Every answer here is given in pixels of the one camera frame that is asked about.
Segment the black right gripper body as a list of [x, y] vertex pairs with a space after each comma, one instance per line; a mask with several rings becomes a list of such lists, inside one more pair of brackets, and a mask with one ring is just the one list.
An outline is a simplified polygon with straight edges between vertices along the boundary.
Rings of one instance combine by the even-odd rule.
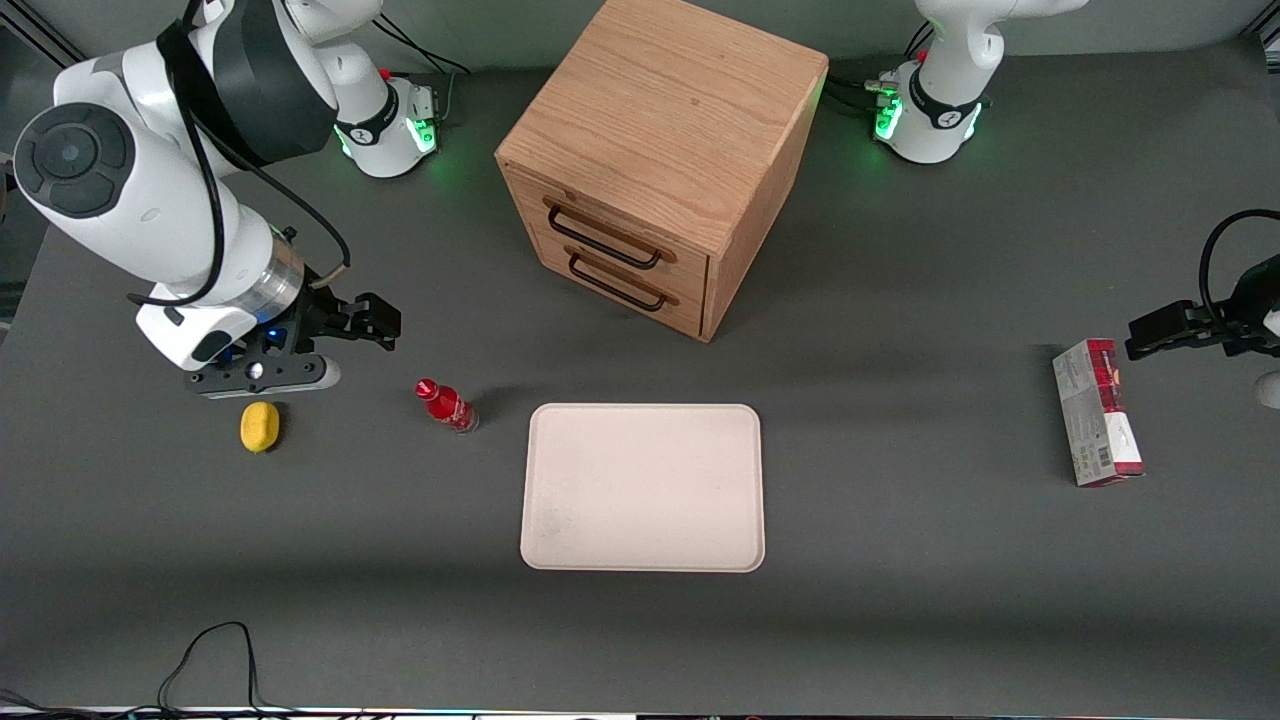
[[321, 369], [320, 338], [352, 340], [351, 318], [335, 296], [300, 296], [287, 310], [236, 343], [236, 360], [265, 369]]

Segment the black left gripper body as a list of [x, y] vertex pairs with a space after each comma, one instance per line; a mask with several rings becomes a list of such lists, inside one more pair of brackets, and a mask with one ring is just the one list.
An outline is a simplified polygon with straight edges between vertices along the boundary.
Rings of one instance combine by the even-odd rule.
[[1244, 272], [1231, 295], [1217, 301], [1215, 307], [1229, 329], [1222, 342], [1226, 357], [1244, 354], [1279, 357], [1277, 331], [1266, 325], [1266, 319], [1277, 314], [1279, 307], [1279, 255]]

